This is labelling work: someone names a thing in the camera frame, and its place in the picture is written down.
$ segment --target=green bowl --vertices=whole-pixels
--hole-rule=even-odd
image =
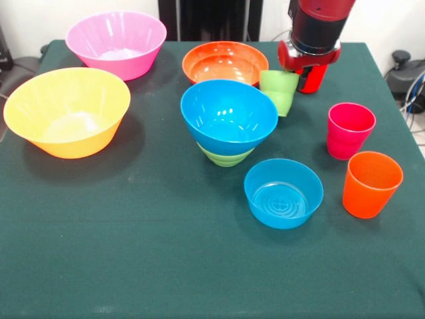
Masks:
[[[199,148],[202,152],[205,153],[205,155],[213,161],[218,166],[222,167],[232,167],[237,164],[239,164],[241,161],[245,160],[246,156],[250,155],[250,153],[254,150],[249,150],[246,153],[239,154],[239,155],[232,155],[232,156],[224,156],[224,155],[217,155],[213,154],[211,152],[208,152],[206,149],[204,149],[199,143],[197,143]]]

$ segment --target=pink cup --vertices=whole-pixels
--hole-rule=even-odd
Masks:
[[[90,68],[131,80],[152,66],[167,36],[165,25],[137,11],[87,17],[71,27],[66,45]]]
[[[349,160],[372,133],[377,118],[367,107],[338,103],[327,114],[327,151],[338,160]]]

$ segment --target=plastic bowl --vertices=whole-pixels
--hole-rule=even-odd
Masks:
[[[155,17],[114,11],[77,22],[66,35],[66,45],[90,68],[131,80],[151,68],[166,36],[165,25]]]
[[[183,58],[182,67],[192,83],[220,78],[257,85],[260,71],[268,70],[268,61],[249,45],[217,41],[190,50]]]
[[[106,147],[127,112],[130,92],[117,76],[95,68],[38,75],[6,101],[6,125],[58,158],[83,158]]]
[[[256,164],[246,174],[244,188],[255,218],[277,229],[304,224],[323,199],[323,186],[314,171],[283,158]]]
[[[191,86],[181,98],[181,113],[202,148],[221,156],[252,150],[278,123],[278,111],[264,93],[232,80]]]
[[[224,156],[224,155],[217,155],[213,154],[211,152],[208,152],[206,149],[204,149],[201,145],[199,145],[199,148],[202,152],[215,164],[221,167],[232,167],[237,164],[239,164],[241,161],[245,160],[248,155],[251,154],[251,152],[254,150],[249,150],[246,153],[240,154],[240,155],[233,155],[233,156]]]

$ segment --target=cup rim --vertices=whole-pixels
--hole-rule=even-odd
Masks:
[[[117,60],[105,60],[105,61],[108,61],[108,62],[112,62],[112,61],[114,61],[114,62],[117,62],[117,61],[125,61],[125,60],[131,60],[131,59],[133,59],[133,58],[139,58],[139,57],[141,57],[141,56],[145,56],[145,55],[147,55],[147,54],[149,54],[149,53],[152,53],[152,52],[154,52],[155,50],[157,50],[158,48],[160,48],[162,45],[163,45],[163,43],[165,42],[165,39],[167,38],[167,27],[163,24],[163,22],[161,21],[161,20],[159,20],[157,17],[154,17],[153,15],[150,15],[150,14],[147,14],[147,13],[144,13],[144,12],[141,12],[141,11],[137,11],[137,10],[109,10],[109,11],[102,11],[102,12],[97,12],[97,13],[94,13],[93,15],[88,15],[88,16],[86,16],[86,17],[84,17],[84,18],[82,18],[82,19],[80,19],[80,20],[78,20],[77,22],[75,22],[73,25],[71,25],[71,27],[67,30],[67,32],[66,32],[66,36],[65,36],[65,43],[66,43],[66,46],[73,52],[73,53],[75,53],[75,54],[77,54],[78,56],[82,56],[83,58],[89,58],[90,60],[99,60],[99,58],[97,58],[97,57],[95,57],[95,56],[88,56],[88,55],[86,55],[86,54],[81,54],[81,53],[79,53],[79,52],[77,52],[72,46],[70,46],[70,43],[69,43],[69,35],[70,35],[70,33],[71,33],[71,31],[75,28],[75,27],[77,27],[80,23],[82,23],[82,22],[84,22],[84,21],[87,21],[88,19],[91,19],[91,18],[93,18],[93,17],[99,17],[99,16],[102,16],[102,15],[110,15],[110,14],[112,14],[112,13],[135,13],[135,14],[137,14],[137,15],[141,15],[141,16],[145,16],[145,17],[149,17],[149,18],[152,18],[153,20],[156,20],[157,22],[159,22],[159,24],[161,25],[161,28],[164,30],[164,35],[163,35],[163,38],[161,39],[161,41],[159,42],[159,44],[156,46],[156,47],[154,47],[153,49],[151,49],[151,50],[149,50],[149,51],[146,51],[146,52],[142,52],[142,53],[140,53],[140,54],[138,54],[138,55],[136,55],[136,56],[133,56],[133,57],[131,57],[131,58],[121,58],[121,59],[117,59]]]
[[[395,164],[394,166],[398,169],[398,171],[399,171],[399,172],[400,172],[400,174],[401,174],[401,176],[400,176],[400,181],[399,181],[396,185],[394,185],[394,186],[392,186],[392,187],[379,188],[379,187],[373,187],[373,186],[367,185],[366,183],[363,183],[362,181],[360,181],[359,179],[357,179],[357,177],[355,177],[355,175],[354,175],[354,174],[353,174],[353,172],[351,171],[350,164],[351,164],[351,161],[352,161],[354,158],[356,158],[356,157],[358,157],[358,156],[365,155],[365,154],[377,154],[377,155],[379,155],[379,156],[381,156],[381,157],[383,157],[383,158],[386,158],[386,159],[390,160],[393,164]],[[347,172],[349,172],[349,173],[350,173],[350,176],[351,176],[351,177],[352,177],[352,178],[353,178],[353,179],[354,179],[357,183],[361,184],[362,186],[364,186],[364,187],[366,187],[366,188],[373,189],[373,190],[375,190],[375,191],[390,191],[390,190],[393,190],[393,189],[397,189],[397,188],[398,188],[398,187],[402,184],[403,179],[404,179],[403,169],[401,168],[400,164],[396,162],[396,160],[395,160],[395,159],[393,159],[392,157],[390,157],[390,156],[388,156],[388,155],[386,155],[386,154],[383,154],[383,153],[380,153],[380,152],[374,152],[374,151],[363,151],[363,152],[359,152],[359,153],[356,153],[355,155],[351,156],[350,160],[348,161],[348,165],[347,165]]]
[[[356,105],[356,106],[360,106],[361,108],[363,108],[363,109],[365,109],[372,117],[373,117],[373,125],[370,127],[370,128],[367,128],[366,130],[361,130],[361,131],[358,131],[358,130],[349,130],[349,129],[347,129],[347,128],[343,128],[342,126],[340,126],[340,125],[338,125],[334,120],[333,120],[333,118],[331,117],[331,112],[332,112],[332,110],[334,109],[334,108],[336,108],[336,107],[338,107],[338,106],[340,106],[340,105],[342,105],[342,104],[350,104],[350,105]],[[340,129],[342,129],[342,130],[344,130],[344,131],[346,131],[346,132],[350,132],[350,133],[365,133],[365,132],[369,132],[369,131],[371,131],[371,130],[373,130],[374,128],[375,128],[375,126],[376,126],[376,124],[377,124],[377,117],[375,116],[375,114],[371,111],[371,110],[369,110],[366,106],[364,106],[364,105],[362,105],[362,104],[359,104],[359,103],[354,103],[354,102],[340,102],[340,103],[336,103],[336,104],[334,104],[330,109],[329,109],[329,111],[328,111],[328,113],[327,113],[327,118],[333,123],[333,125],[335,125],[335,126],[337,126],[338,128],[340,128]]]

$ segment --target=light blue bowl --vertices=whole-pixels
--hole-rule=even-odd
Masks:
[[[233,80],[191,86],[181,98],[181,113],[194,139],[222,156],[252,150],[278,124],[278,111],[264,93]]]
[[[277,229],[304,224],[323,199],[323,185],[315,172],[283,158],[268,159],[252,167],[244,188],[255,218]]]

